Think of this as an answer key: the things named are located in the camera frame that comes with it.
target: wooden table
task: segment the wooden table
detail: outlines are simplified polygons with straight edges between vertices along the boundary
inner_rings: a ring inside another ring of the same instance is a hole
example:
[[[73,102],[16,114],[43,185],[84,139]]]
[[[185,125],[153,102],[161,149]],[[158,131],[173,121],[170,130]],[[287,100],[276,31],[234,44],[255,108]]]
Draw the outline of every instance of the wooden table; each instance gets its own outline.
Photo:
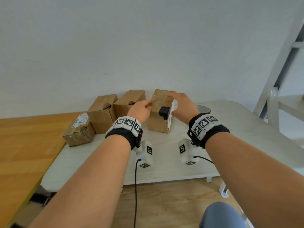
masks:
[[[226,125],[232,134],[255,146],[268,155],[304,175],[304,150],[242,105],[231,101],[200,103]],[[218,176],[215,166],[205,160],[194,165],[180,161],[178,142],[188,138],[188,126],[173,118],[169,134],[147,130],[143,126],[142,140],[153,145],[153,165],[137,169],[137,183],[182,180]],[[96,134],[93,141],[76,147],[65,146],[44,175],[41,185],[50,192],[57,192],[76,172],[82,163],[104,140],[104,134]],[[209,158],[199,149],[200,156]],[[131,152],[124,185],[134,184],[135,152]]]
[[[79,114],[0,119],[0,227],[10,226],[35,192]]]

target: white sensor device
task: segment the white sensor device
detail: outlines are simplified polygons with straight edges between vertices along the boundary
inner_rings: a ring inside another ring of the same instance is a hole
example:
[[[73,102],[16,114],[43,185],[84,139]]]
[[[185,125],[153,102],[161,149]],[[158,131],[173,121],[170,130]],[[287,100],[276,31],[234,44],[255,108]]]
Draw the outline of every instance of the white sensor device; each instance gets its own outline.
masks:
[[[182,164],[193,165],[199,162],[199,158],[194,156],[198,155],[198,150],[201,147],[192,145],[191,140],[183,138],[178,142],[178,150],[180,153],[180,159]]]
[[[146,168],[153,165],[152,144],[149,141],[142,141],[140,147],[134,147],[133,150],[136,152],[135,160],[141,159],[137,166]]]

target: forearm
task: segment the forearm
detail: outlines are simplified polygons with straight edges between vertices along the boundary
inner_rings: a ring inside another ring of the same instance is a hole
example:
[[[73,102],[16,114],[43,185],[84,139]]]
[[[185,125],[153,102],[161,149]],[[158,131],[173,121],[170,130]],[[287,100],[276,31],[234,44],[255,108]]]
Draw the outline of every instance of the forearm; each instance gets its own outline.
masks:
[[[130,144],[124,137],[111,135],[106,138],[30,228],[110,227],[130,151]]]
[[[232,134],[221,132],[206,150],[255,227],[304,224],[304,177]]]

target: cardboard box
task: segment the cardboard box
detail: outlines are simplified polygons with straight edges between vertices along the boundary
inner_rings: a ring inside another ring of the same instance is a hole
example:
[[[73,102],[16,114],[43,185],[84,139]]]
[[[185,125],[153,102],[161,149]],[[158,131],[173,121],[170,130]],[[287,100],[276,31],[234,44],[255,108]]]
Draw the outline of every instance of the cardboard box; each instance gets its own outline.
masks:
[[[129,90],[114,103],[117,118],[126,116],[132,105],[138,101],[146,100],[144,90]]]
[[[116,101],[116,94],[99,96],[87,111],[96,133],[106,133],[116,121],[113,107],[113,103]]]
[[[168,97],[167,94],[172,92],[175,91],[160,89],[154,91],[151,98],[153,100],[152,110],[147,120],[149,130],[169,133],[175,101],[174,98]]]
[[[63,135],[69,146],[76,146],[92,141],[95,131],[87,113],[78,116]]]

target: blue pants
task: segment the blue pants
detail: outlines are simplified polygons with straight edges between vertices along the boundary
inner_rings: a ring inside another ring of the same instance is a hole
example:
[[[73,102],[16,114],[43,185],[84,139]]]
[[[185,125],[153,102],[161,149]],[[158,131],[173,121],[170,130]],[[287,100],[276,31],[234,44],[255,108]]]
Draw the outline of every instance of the blue pants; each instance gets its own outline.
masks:
[[[229,204],[216,202],[207,207],[200,228],[246,228],[241,215]]]

